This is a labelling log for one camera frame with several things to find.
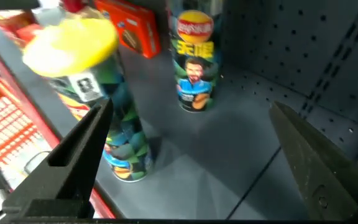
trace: can lid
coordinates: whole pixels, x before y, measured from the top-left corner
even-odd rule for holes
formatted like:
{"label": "can lid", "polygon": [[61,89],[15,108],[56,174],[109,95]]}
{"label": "can lid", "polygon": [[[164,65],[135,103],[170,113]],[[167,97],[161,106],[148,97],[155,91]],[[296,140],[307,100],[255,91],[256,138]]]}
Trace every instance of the can lid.
{"label": "can lid", "polygon": [[85,7],[82,0],[62,0],[62,2],[65,10],[71,13],[76,13]]}
{"label": "can lid", "polygon": [[68,76],[106,60],[118,42],[117,31],[107,19],[66,19],[46,27],[27,44],[23,62],[41,76]]}

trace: barcode label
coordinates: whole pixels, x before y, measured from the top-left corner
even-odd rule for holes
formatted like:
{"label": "barcode label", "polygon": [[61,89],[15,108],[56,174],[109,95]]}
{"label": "barcode label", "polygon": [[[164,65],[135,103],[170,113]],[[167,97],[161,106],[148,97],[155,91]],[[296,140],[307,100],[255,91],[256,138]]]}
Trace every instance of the barcode label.
{"label": "barcode label", "polygon": [[96,100],[103,96],[98,82],[91,72],[83,72],[68,77],[73,89],[84,102]]}

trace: metal shelf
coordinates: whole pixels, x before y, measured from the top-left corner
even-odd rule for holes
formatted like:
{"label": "metal shelf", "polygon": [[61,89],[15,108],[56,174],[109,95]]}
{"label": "metal shelf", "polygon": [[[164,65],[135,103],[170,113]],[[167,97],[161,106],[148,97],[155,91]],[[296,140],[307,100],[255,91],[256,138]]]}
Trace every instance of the metal shelf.
{"label": "metal shelf", "polygon": [[[157,13],[168,46],[165,6],[135,2]],[[358,1],[230,0],[224,17],[224,69],[216,104],[205,113],[179,107],[169,51],[147,60],[120,48],[156,157],[154,172],[133,184],[100,163],[96,181],[127,218],[307,219],[270,123],[274,100],[298,111],[349,158],[358,157],[358,103],[346,97],[358,73],[347,65],[358,64]],[[354,51],[344,60],[347,47]],[[66,135],[76,121],[1,31],[0,54],[55,132]],[[343,82],[347,87],[339,88]],[[340,111],[342,105],[350,109]]]}
{"label": "metal shelf", "polygon": [[[152,146],[159,153],[154,173],[133,184],[116,180],[102,160],[99,188],[127,218],[226,218],[279,147],[268,117],[269,101],[280,99],[300,108],[304,98],[252,73],[227,68],[214,109],[187,113],[178,106],[169,51],[152,60],[126,49],[121,54],[146,133],[156,139]],[[75,120],[21,62],[20,51],[1,31],[0,56],[52,128],[66,135]]]}

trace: potato chip can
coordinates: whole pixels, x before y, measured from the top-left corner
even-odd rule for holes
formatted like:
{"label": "potato chip can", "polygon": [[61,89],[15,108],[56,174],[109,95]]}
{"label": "potato chip can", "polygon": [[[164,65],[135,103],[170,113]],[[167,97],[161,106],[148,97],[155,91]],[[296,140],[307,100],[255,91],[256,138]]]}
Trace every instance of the potato chip can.
{"label": "potato chip can", "polygon": [[213,104],[221,68],[222,8],[223,0],[168,0],[177,93],[189,112]]}
{"label": "potato chip can", "polygon": [[23,61],[49,82],[78,120],[101,100],[112,99],[103,157],[118,179],[135,182],[149,173],[152,157],[124,79],[118,33],[99,16],[65,19],[46,27],[26,45]]}

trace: orange mesh crate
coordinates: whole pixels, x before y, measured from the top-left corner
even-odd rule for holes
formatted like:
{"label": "orange mesh crate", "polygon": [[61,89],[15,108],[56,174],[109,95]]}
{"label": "orange mesh crate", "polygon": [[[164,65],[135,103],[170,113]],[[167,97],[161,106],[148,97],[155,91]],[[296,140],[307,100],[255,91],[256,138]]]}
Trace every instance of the orange mesh crate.
{"label": "orange mesh crate", "polygon": [[[19,159],[19,155],[25,152],[28,160],[31,160],[39,152],[51,150],[47,144],[39,146],[43,139],[32,121],[21,110],[19,101],[0,83],[0,169],[12,188],[28,174],[24,169],[28,161],[23,161],[22,157]],[[6,171],[16,172],[21,178],[16,178],[18,180],[12,185],[9,181],[12,177],[9,177],[9,174],[7,177]]]}

